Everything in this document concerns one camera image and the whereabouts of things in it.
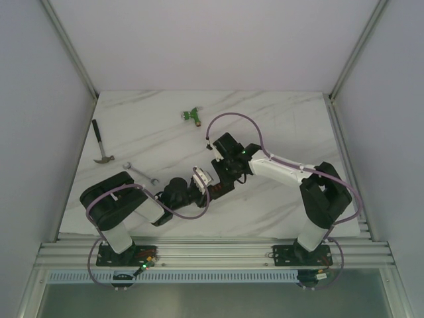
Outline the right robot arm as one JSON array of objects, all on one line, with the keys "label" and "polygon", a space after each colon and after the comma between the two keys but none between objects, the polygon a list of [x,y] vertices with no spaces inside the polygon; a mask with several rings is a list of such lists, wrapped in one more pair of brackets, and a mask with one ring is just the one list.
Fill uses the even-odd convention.
[{"label": "right robot arm", "polygon": [[243,184],[247,176],[262,176],[286,186],[298,187],[307,221],[293,243],[293,256],[300,264],[308,264],[317,256],[317,248],[335,221],[352,202],[345,185],[337,182],[334,166],[322,162],[302,168],[295,162],[267,155],[260,145],[244,147],[225,133],[207,148],[213,151],[211,162],[219,183],[208,187],[211,199],[218,199]]}]

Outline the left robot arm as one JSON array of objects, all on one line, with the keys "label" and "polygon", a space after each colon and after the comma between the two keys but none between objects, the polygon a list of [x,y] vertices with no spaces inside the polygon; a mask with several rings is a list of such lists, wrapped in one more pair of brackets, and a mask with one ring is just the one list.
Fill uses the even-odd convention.
[{"label": "left robot arm", "polygon": [[129,173],[121,172],[86,189],[80,195],[85,216],[101,238],[112,248],[111,258],[120,266],[134,262],[134,242],[125,227],[124,220],[139,212],[150,224],[160,226],[175,215],[191,220],[176,211],[197,203],[208,208],[211,195],[207,186],[213,181],[201,168],[193,169],[191,183],[174,178],[164,188],[162,195],[152,195],[143,185],[135,184]]}]

